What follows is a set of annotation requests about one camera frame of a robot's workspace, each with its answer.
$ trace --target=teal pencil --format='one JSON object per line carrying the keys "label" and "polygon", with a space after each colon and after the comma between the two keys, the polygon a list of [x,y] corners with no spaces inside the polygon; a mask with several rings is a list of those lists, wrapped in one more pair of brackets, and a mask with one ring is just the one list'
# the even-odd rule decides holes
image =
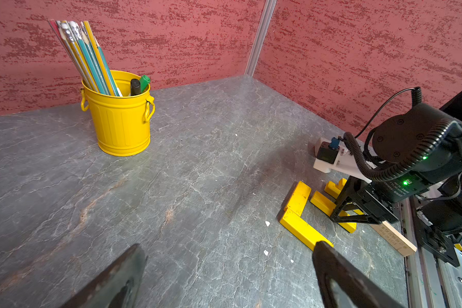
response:
{"label": "teal pencil", "polygon": [[101,80],[99,79],[99,75],[97,74],[97,71],[94,67],[94,63],[92,62],[91,55],[89,54],[87,50],[84,40],[82,40],[82,35],[80,34],[81,30],[79,28],[79,25],[77,25],[76,22],[71,21],[70,28],[72,29],[72,32],[74,33],[74,37],[77,40],[77,44],[79,44],[80,50],[82,51],[82,54],[84,55],[84,58],[86,59],[87,66],[89,67],[89,70],[91,71],[91,75],[94,78],[94,82],[98,86],[99,92],[105,95],[108,94],[109,92],[104,91],[103,84],[101,83]]}
{"label": "teal pencil", "polygon": [[101,46],[99,46],[98,40],[96,40],[96,44],[98,45],[98,50],[101,55],[101,59],[103,60],[104,67],[106,68],[106,72],[108,73],[109,81],[111,82],[111,85],[113,86],[113,89],[116,92],[115,95],[122,96],[120,92],[118,92],[118,87],[116,86],[115,80],[113,79],[113,76],[111,75],[111,71],[108,68],[108,63],[106,62],[106,58],[104,57],[104,53],[103,53],[103,50],[101,49]]}
{"label": "teal pencil", "polygon": [[106,95],[110,95],[108,86],[106,85],[106,81],[103,76],[103,73],[101,72],[101,68],[99,67],[98,59],[96,59],[96,55],[94,54],[94,49],[92,48],[91,42],[89,41],[89,38],[87,37],[87,31],[84,28],[84,24],[82,23],[80,24],[80,32],[82,35],[82,40],[84,41],[84,44],[86,45],[87,52],[89,53],[89,56],[91,57],[94,69],[96,70],[96,74],[98,74],[99,80],[101,81],[101,85],[104,91],[106,92]]}

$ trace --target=pencil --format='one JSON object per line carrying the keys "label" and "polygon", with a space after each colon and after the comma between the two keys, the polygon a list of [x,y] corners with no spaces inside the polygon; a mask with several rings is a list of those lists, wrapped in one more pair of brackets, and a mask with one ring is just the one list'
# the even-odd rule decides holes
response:
{"label": "pencil", "polygon": [[98,75],[98,78],[101,81],[101,86],[104,89],[105,94],[109,95],[108,86],[106,85],[106,81],[103,77],[101,69],[99,68],[99,63],[98,63],[98,60],[96,59],[96,55],[94,54],[94,50],[92,48],[91,42],[89,42],[89,39],[87,37],[86,29],[83,27],[82,23],[80,24],[80,32],[82,35],[82,40],[84,41],[84,44],[86,45],[87,52],[89,53],[89,56],[91,57],[94,70],[96,71],[96,74]]}
{"label": "pencil", "polygon": [[75,37],[73,35],[72,29],[68,25],[67,21],[62,20],[60,23],[62,30],[67,37],[67,43],[70,45],[70,48],[72,49],[75,58],[79,62],[79,65],[84,72],[84,75],[87,77],[87,82],[89,84],[89,88],[93,91],[99,92],[98,87],[94,83],[94,79],[91,75],[91,71],[87,67],[86,59],[82,55],[82,52],[80,50],[79,44],[77,43],[77,40],[75,40]]}
{"label": "pencil", "polygon": [[84,43],[84,40],[82,40],[82,35],[80,34],[81,30],[79,26],[76,22],[71,21],[70,28],[72,29],[72,33],[74,34],[74,37],[77,40],[77,44],[79,45],[80,51],[82,52],[82,57],[85,59],[87,63],[89,72],[94,78],[94,82],[98,88],[98,92],[101,94],[107,94],[107,92],[104,91],[104,88],[101,84],[101,80],[99,79],[96,69],[94,68],[94,63],[92,63],[92,59],[89,52],[87,51],[86,44]]}
{"label": "pencil", "polygon": [[86,74],[84,73],[84,71],[82,71],[79,63],[77,62],[77,58],[75,58],[74,52],[72,51],[72,49],[70,48],[70,45],[67,42],[67,37],[65,36],[65,33],[63,33],[63,31],[60,31],[60,29],[61,29],[60,24],[61,24],[61,22],[59,20],[57,20],[56,21],[56,26],[59,29],[60,37],[62,38],[62,44],[65,47],[65,49],[67,50],[68,55],[72,59],[72,62],[74,62],[75,68],[79,71],[80,76],[84,80],[84,84],[89,86],[89,83],[87,83]]}
{"label": "pencil", "polygon": [[88,21],[84,21],[83,23],[84,23],[84,28],[87,31],[89,40],[91,42],[92,48],[94,50],[94,54],[96,55],[96,59],[98,60],[99,68],[101,69],[103,77],[104,77],[104,79],[106,81],[106,85],[108,86],[108,90],[110,92],[110,95],[111,96],[118,96],[118,91],[116,89],[116,85],[112,84],[111,79],[109,78],[109,76],[111,76],[111,72],[108,75],[108,71],[107,71],[107,68],[106,68],[107,65],[104,64],[104,61],[103,61],[103,59],[101,57],[101,54],[99,52],[99,46],[97,44],[96,39],[94,38],[94,35],[92,34],[91,25],[89,25]]}

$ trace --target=gray marble table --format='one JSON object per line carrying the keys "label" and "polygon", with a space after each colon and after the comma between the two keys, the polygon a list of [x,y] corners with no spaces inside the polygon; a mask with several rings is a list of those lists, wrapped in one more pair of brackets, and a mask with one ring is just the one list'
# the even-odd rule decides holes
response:
{"label": "gray marble table", "polygon": [[[342,177],[309,153],[341,131],[251,77],[153,96],[133,157],[102,152],[79,104],[0,116],[0,307],[58,307],[133,243],[137,307],[323,307],[311,250],[276,217],[295,182]],[[403,258],[370,226],[302,217],[407,305]]]}

